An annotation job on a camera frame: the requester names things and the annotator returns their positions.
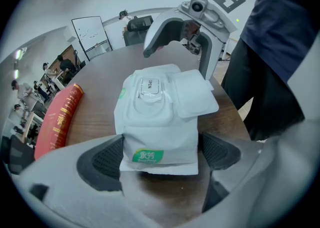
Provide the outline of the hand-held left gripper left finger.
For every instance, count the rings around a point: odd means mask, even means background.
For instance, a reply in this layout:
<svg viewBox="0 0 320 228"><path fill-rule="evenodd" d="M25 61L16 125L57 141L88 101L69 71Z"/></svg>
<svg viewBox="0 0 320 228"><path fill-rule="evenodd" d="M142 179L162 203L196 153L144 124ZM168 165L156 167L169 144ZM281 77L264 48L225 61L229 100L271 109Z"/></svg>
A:
<svg viewBox="0 0 320 228"><path fill-rule="evenodd" d="M28 206L49 227L156 227L124 197L123 137L53 150L15 180Z"/></svg>

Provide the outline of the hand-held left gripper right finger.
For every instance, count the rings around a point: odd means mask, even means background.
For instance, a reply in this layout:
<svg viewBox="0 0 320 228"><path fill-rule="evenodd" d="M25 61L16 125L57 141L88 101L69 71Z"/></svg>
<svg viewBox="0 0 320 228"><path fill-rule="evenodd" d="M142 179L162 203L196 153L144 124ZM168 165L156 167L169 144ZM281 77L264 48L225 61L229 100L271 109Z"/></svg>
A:
<svg viewBox="0 0 320 228"><path fill-rule="evenodd" d="M305 196L316 176L316 123L306 120L265 143L215 137L240 160L210 172L203 213L187 227L270 227Z"/></svg>

